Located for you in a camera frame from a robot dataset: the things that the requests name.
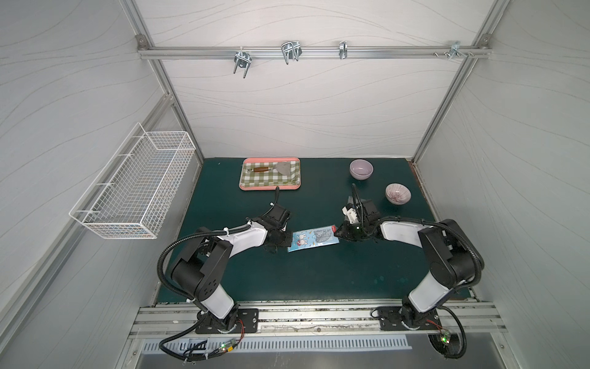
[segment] pink tray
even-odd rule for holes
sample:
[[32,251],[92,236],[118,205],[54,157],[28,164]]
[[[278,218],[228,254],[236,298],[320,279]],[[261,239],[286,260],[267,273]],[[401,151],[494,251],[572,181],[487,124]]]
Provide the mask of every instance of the pink tray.
[[[248,158],[246,160],[244,160],[244,163],[242,164],[242,168],[244,166],[244,164],[248,164],[248,163],[267,163],[267,162],[281,162],[281,161],[298,161],[299,162],[299,166],[301,168],[301,160],[299,160],[299,158]],[[254,187],[243,187],[241,185],[241,182],[239,182],[239,186],[242,190],[244,191],[266,191],[266,190],[274,190],[275,188],[277,188],[276,186],[254,186]],[[278,188],[280,190],[296,190],[299,187],[301,187],[301,178],[299,179],[299,184],[296,185],[279,185]]]

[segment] dark green table surface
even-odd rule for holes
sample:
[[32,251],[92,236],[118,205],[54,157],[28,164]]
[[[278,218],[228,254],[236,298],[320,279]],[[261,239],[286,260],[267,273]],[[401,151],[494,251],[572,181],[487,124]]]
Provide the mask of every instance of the dark green table surface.
[[[372,199],[383,215],[434,220],[417,180],[405,159],[369,159],[373,175],[353,179],[352,159],[301,159],[301,187],[281,191],[279,203],[291,211],[287,229],[340,226],[342,207],[356,183],[362,198]],[[238,187],[244,159],[206,159],[181,229],[181,237],[198,227],[236,227],[246,217],[269,209],[272,191],[243,191]],[[401,183],[411,200],[395,206],[385,187]],[[179,250],[175,250],[173,260]],[[401,242],[346,242],[288,253],[272,254],[253,247],[229,261],[222,285],[236,301],[401,298],[428,272],[422,249]],[[158,302],[184,301],[162,288]]]

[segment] metal vent grille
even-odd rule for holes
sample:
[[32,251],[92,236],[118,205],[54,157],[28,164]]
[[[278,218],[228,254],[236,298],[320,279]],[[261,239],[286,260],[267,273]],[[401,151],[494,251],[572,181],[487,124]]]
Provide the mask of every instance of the metal vent grille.
[[[184,338],[169,342],[165,346],[172,351],[182,353],[193,345],[201,344],[202,348],[194,352],[211,352],[218,348],[226,337],[215,338]],[[161,353],[159,339],[146,339],[143,345],[144,354]],[[322,337],[245,337],[234,349],[234,352],[294,352],[294,351],[386,351],[411,350],[404,334],[391,335],[345,335]]]

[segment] purple bowl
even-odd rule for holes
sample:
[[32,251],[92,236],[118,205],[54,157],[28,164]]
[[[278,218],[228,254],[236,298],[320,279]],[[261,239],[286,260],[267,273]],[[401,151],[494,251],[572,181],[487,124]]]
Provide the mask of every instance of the purple bowl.
[[373,165],[366,160],[357,159],[350,163],[350,175],[354,179],[364,181],[373,174]]

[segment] cartoon rabbit illustration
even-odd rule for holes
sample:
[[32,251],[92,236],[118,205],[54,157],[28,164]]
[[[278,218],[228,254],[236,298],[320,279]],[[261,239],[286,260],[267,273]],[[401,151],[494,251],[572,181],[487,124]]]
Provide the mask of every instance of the cartoon rabbit illustration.
[[307,244],[307,240],[304,239],[305,238],[304,234],[299,234],[298,238],[299,239],[297,240],[297,246],[302,246],[302,245]]

